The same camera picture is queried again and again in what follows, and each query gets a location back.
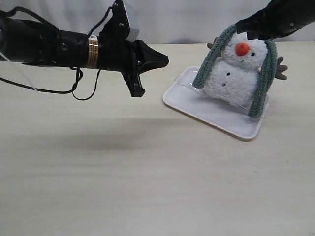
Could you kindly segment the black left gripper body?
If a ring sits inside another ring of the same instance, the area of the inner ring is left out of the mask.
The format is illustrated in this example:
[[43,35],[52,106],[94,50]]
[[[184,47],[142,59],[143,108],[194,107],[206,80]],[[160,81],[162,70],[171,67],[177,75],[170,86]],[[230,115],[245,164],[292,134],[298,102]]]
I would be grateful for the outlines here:
[[88,38],[87,68],[121,71],[129,52],[128,23],[123,0],[114,1],[109,7],[104,18],[108,14],[112,16],[105,22],[98,36],[90,35]]

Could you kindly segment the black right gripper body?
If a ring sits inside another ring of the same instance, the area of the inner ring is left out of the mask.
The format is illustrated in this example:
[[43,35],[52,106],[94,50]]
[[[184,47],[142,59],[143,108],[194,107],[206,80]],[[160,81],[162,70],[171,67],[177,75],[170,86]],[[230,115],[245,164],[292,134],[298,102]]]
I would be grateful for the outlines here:
[[262,10],[260,33],[284,38],[314,22],[314,0],[272,0]]

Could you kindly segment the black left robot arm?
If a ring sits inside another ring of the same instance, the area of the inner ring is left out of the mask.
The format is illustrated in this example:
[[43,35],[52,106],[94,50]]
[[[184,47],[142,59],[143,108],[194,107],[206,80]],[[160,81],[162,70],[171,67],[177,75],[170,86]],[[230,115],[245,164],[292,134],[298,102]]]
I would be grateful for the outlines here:
[[169,64],[167,55],[138,39],[139,26],[132,7],[124,0],[109,6],[97,22],[98,35],[57,28],[35,12],[17,6],[0,13],[0,59],[35,67],[64,67],[76,72],[70,94],[83,78],[83,69],[121,73],[130,95],[145,90],[141,74]]

